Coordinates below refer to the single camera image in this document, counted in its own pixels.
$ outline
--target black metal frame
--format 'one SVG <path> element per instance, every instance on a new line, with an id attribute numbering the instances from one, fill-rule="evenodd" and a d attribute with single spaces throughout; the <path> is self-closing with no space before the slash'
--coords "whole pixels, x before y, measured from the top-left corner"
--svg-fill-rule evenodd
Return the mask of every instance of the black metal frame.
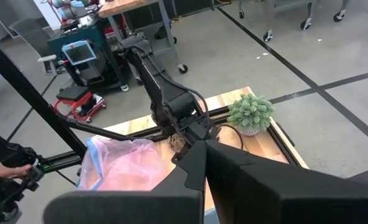
<path id="1" fill-rule="evenodd" d="M 44 164 L 44 172 L 49 173 L 59 169 L 81 164 L 81 161 L 86 152 L 86 146 L 79 140 L 75 133 L 70 129 L 78 129 L 92 134 L 105 136 L 107 138 L 116 139 L 119 141 L 147 138 L 152 141 L 161 141 L 167 139 L 160 133 L 159 127 L 145 129 L 128 136 L 114 133 L 112 131 L 98 128 L 85 123 L 80 123 L 74 119 L 67 118 L 46 102 L 35 87 L 26 79 L 24 74 L 14 65 L 9 57 L 0 49 L 0 74 L 13 86 L 13 88 L 33 107 L 34 110 L 53 128 L 53 130 L 72 148 L 73 151 L 58 154 L 56 156 L 45 158 L 50 165 Z M 210 111 L 210 117 L 226 114 L 228 107 L 222 107 Z M 225 123 L 227 115 L 214 119 L 215 124 Z M 290 164 L 300 166 L 292 152 L 289 150 L 282 137 L 277 133 L 274 127 L 268 128 L 273 140 L 277 143 Z"/>

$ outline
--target person's hand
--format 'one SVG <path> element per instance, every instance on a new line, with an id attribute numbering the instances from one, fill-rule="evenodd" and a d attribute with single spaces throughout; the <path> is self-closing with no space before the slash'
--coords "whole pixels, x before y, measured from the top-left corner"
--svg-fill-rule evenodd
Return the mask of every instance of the person's hand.
<path id="1" fill-rule="evenodd" d="M 0 177 L 23 177 L 27 175 L 31 165 L 25 165 L 22 167 L 8 168 L 0 164 Z"/>

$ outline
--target black cable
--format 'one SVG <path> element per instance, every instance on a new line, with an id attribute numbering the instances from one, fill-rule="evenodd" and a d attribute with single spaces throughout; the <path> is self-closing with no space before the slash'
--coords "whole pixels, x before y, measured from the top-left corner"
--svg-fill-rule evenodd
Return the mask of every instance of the black cable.
<path id="1" fill-rule="evenodd" d="M 241 141 L 241 149 L 242 149 L 242 150 L 244 149 L 244 140 L 243 140 L 243 138 L 242 138 L 242 136 L 241 136 L 240 132 L 239 132 L 236 128 L 234 128 L 233 126 L 231 126 L 231 125 L 229 125 L 229 124 L 220 124 L 220 125 L 218 125 L 218 126 L 225 126 L 225 127 L 229 127 L 229 128 L 231 128 L 231 129 L 233 129 L 233 130 L 236 132 L 236 134 L 238 135 L 239 140 Z"/>
<path id="2" fill-rule="evenodd" d="M 41 158 L 41 162 L 43 164 L 48 164 L 48 165 L 53 165 L 50 161 Z M 58 173 L 62 178 L 64 178 L 66 181 L 68 181 L 69 183 L 73 184 L 74 186 L 76 186 L 76 183 L 74 183 L 74 181 L 72 181 L 71 179 L 69 179 L 67 176 L 65 176 L 64 174 L 62 174 L 59 170 L 56 170 L 56 173 Z"/>
<path id="3" fill-rule="evenodd" d="M 136 45 L 131 45 L 131 46 L 129 46 L 129 47 L 133 47 L 133 48 L 136 48 L 136 49 L 139 49 L 139 50 L 141 50 L 143 53 L 147 53 L 143 48 L 141 48 L 141 47 L 139 47 L 139 46 L 136 46 Z M 208 105 L 206 104 L 206 100 L 205 100 L 205 98 L 203 98 L 203 96 L 200 94 L 200 93 L 198 93 L 196 90 L 192 90 L 192 89 L 190 89 L 190 88 L 188 88 L 188 87 L 185 87 L 185 86 L 183 86 L 183 85 L 181 85 L 181 84 L 179 84 L 178 82 L 176 82 L 176 81 L 174 81 L 174 80 L 171 80 L 171 79 L 169 79 L 168 77 L 166 77 L 164 74 L 163 74 L 163 72 L 162 71 L 159 71 L 159 68 L 156 66 L 156 64 L 152 61 L 152 59 L 149 57 L 149 60 L 150 60 L 150 62 L 152 63 L 152 65 L 158 70 L 158 72 L 159 72 L 159 74 L 160 74 L 160 76 L 166 81 L 166 82 L 168 82 L 168 83 L 170 83 L 171 85 L 173 85 L 173 86 L 175 86 L 175 87 L 177 87 L 177 88 L 181 88 L 182 90 L 186 90 L 186 91 L 190 91 L 190 92 L 192 92 L 192 93 L 194 93 L 195 95 L 197 95 L 200 99 L 201 99 L 201 101 L 202 101 L 202 103 L 204 104 L 204 106 L 205 106 L 205 116 L 206 116 L 206 129 L 207 130 L 209 130 L 211 127 L 210 127 L 210 116 L 209 116 L 209 108 L 208 108 Z M 208 137 L 208 134 L 209 134 L 209 132 L 207 131 L 206 132 L 206 135 L 205 135 L 205 139 Z"/>
<path id="4" fill-rule="evenodd" d="M 76 183 L 74 183 L 74 181 L 72 181 L 71 179 L 69 179 L 68 177 L 66 177 L 64 174 L 62 174 L 59 170 L 56 171 L 58 174 L 60 174 L 60 176 L 62 178 L 64 178 L 65 180 L 67 180 L 69 183 L 73 184 L 74 186 L 76 186 Z"/>
<path id="5" fill-rule="evenodd" d="M 175 87 L 177 87 L 177 88 L 181 88 L 182 90 L 190 91 L 190 92 L 194 93 L 195 95 L 197 95 L 197 96 L 201 99 L 202 103 L 203 103 L 203 104 L 204 104 L 204 106 L 205 106 L 206 129 L 207 129 L 207 130 L 209 130 L 209 129 L 210 129 L 209 108 L 208 108 L 208 105 L 206 104 L 206 100 L 205 100 L 205 98 L 203 98 L 203 96 L 202 96 L 200 93 L 198 93 L 196 90 L 192 90 L 192 89 L 187 88 L 187 87 L 185 87 L 185 86 L 183 86 L 183 85 L 181 85 L 181 84 L 179 84 L 179 83 L 177 83 L 177 82 L 175 82 L 175 81 L 170 80 L 170 79 L 169 79 L 169 78 L 167 78 L 167 77 L 166 77 L 162 72 L 160 73 L 160 76 L 161 76 L 161 77 L 162 77 L 166 82 L 169 82 L 169 83 L 170 83 L 170 84 L 172 84 L 173 86 L 175 86 Z"/>

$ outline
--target black floor line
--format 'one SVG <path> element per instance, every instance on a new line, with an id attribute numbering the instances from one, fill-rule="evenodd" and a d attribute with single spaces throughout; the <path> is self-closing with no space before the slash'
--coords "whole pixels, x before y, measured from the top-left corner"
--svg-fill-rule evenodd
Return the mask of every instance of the black floor line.
<path id="1" fill-rule="evenodd" d="M 316 93 L 316 91 L 312 88 L 310 89 L 306 89 L 306 90 L 302 90 L 302 91 L 298 91 L 296 93 L 292 93 L 292 94 L 288 94 L 288 95 L 283 95 L 280 97 L 276 97 L 274 99 L 271 99 L 270 102 L 272 104 L 276 104 L 276 103 L 282 103 L 288 100 L 292 100 L 301 96 L 306 96 L 306 95 L 310 95 L 312 93 Z"/>
<path id="2" fill-rule="evenodd" d="M 356 75 L 354 77 L 349 77 L 349 78 L 345 78 L 336 82 L 332 82 L 332 83 L 328 83 L 325 85 L 321 85 L 320 88 L 323 90 L 329 90 L 330 88 L 336 88 L 338 86 L 341 85 L 345 85 L 345 84 L 349 84 L 349 83 L 353 83 L 353 82 L 358 82 L 361 80 L 365 80 L 368 78 L 368 73 L 365 74 L 361 74 L 361 75 Z"/>
<path id="3" fill-rule="evenodd" d="M 359 119 L 355 114 L 349 111 L 345 106 L 343 106 L 338 100 L 334 99 L 329 93 L 325 92 L 320 86 L 318 86 L 313 80 L 308 78 L 303 72 L 292 65 L 288 60 L 283 58 L 274 49 L 269 47 L 263 40 L 260 40 L 256 35 L 254 35 L 246 27 L 242 26 L 237 20 L 232 16 L 222 10 L 220 7 L 218 10 L 223 13 L 229 20 L 231 20 L 235 25 L 242 29 L 249 37 L 254 39 L 260 46 L 272 54 L 276 59 L 278 59 L 282 64 L 289 68 L 298 78 L 303 80 L 312 90 L 316 91 L 322 98 L 324 98 L 333 108 L 335 108 L 339 113 L 346 117 L 355 127 L 362 131 L 368 137 L 368 125 L 366 125 L 361 119 Z"/>
<path id="4" fill-rule="evenodd" d="M 54 80 L 56 79 L 57 76 L 54 76 L 49 83 L 47 84 L 47 86 L 45 87 L 45 89 L 41 92 L 41 95 L 43 96 L 46 91 L 52 86 Z M 21 126 L 24 124 L 24 122 L 27 120 L 27 118 L 29 117 L 29 115 L 31 114 L 31 112 L 33 112 L 33 108 L 31 107 L 28 112 L 24 115 L 24 117 L 21 119 L 21 121 L 18 123 L 18 125 L 16 126 L 16 128 L 14 128 L 14 130 L 12 131 L 12 133 L 9 135 L 9 137 L 6 139 L 8 142 L 14 137 L 14 135 L 16 135 L 16 133 L 18 132 L 18 130 L 21 128 Z"/>

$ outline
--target screen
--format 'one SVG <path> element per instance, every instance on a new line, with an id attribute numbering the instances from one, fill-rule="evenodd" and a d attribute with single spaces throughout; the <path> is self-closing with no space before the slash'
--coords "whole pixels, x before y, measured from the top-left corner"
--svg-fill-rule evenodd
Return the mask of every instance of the screen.
<path id="1" fill-rule="evenodd" d="M 81 45 L 79 47 L 68 49 L 65 51 L 65 53 L 71 58 L 73 63 L 94 57 L 87 45 Z"/>

